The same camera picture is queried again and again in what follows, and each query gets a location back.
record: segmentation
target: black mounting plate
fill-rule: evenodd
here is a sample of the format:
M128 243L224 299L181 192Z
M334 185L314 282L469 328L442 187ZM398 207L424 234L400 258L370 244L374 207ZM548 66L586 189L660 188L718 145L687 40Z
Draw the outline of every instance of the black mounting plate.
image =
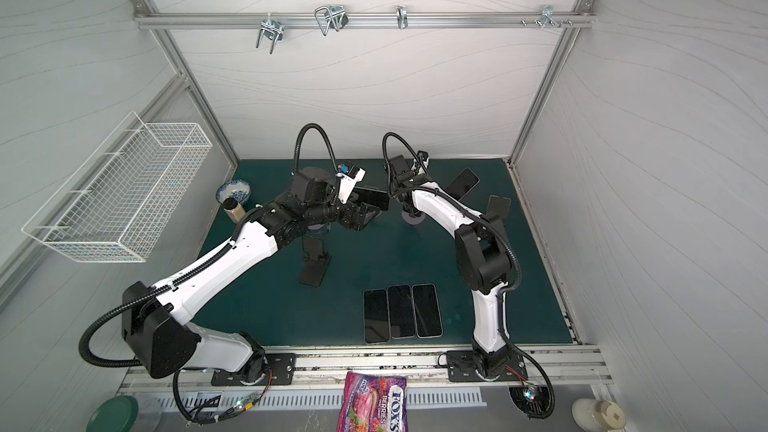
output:
M518 376L504 368L504 372L496 380L483 380L475 370L472 350L448 350L446 352L446 361L448 368L448 380L451 382L502 382L509 380L518 380ZM523 357L514 352L514 355L507 360L507 365L515 372L520 374L523 379L528 379L528 372L525 370Z
M266 362L272 369L271 385L290 385L293 381L293 369L296 366L296 354L267 354ZM225 387L228 385L239 385L242 387L253 387L256 385L266 385L269 377L262 377L255 384L245 386L242 382L232 377L231 372L216 369L210 384L215 387Z

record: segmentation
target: aluminum rail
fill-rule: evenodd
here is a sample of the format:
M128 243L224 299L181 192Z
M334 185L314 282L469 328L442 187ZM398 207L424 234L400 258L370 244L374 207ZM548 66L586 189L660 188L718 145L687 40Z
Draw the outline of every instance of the aluminum rail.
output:
M272 20L280 22L286 30L318 29L314 14L270 14ZM350 22L344 29L398 29L397 14L348 13ZM185 30L185 29L259 29L267 14L148 14L136 16L134 20L140 29ZM463 12L463 13L418 13L408 12L409 29L507 29L538 28L541 12ZM594 15L572 12L554 12L552 20L557 25L548 28L591 27Z
M296 366L291 385L275 389L334 389L343 388L348 370L374 375L398 375L408 379L411 387L486 387L519 385L517 378L500 378L493 382L449 382L448 370L441 356L446 350L471 350L471 346L403 346L364 348L266 347L268 353L296 354ZM600 349L594 345L529 345L522 346L544 368L553 385L612 384ZM541 374L526 363L528 377L543 384ZM248 390L248 387L214 387L210 384L214 371L188 370L180 375L179 389L186 391ZM171 377L152 379L142 367L130 368L123 379L119 394L164 392L170 390Z

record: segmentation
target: plastic container with green lid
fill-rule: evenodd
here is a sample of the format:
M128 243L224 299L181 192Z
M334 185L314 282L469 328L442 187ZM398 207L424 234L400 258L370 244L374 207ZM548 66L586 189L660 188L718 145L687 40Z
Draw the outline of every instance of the plastic container with green lid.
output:
M104 402L91 415L86 432L152 432L160 422L160 404L142 394Z

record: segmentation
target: green lid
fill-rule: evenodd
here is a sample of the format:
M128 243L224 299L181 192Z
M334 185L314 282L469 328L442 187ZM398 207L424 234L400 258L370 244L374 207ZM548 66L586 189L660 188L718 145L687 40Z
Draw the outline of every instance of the green lid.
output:
M128 432L139 414L139 402L129 395L112 397L96 409L86 432Z

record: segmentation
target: white wall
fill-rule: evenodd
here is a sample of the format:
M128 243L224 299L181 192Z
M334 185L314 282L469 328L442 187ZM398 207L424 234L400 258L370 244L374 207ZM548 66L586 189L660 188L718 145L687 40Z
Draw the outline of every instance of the white wall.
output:
M0 264L22 243L19 229L40 204L173 76L152 35L132 21L128 0L0 1ZM206 127L184 94L162 120ZM120 303L128 285L152 283L194 260L216 208L213 191L228 170L215 146L145 264L45 256L0 313L0 428L84 430L124 370L83 362L80 334ZM118 322L108 324L94 350L131 357L117 330Z
M634 430L768 424L768 4L598 0L518 170Z
M575 0L155 0L162 12L531 11ZM273 55L257 30L187 30L174 38L241 158L290 158L318 122L337 155L381 155L387 130L434 157L502 157L512 149L559 31L285 32ZM302 152L324 157L321 141Z

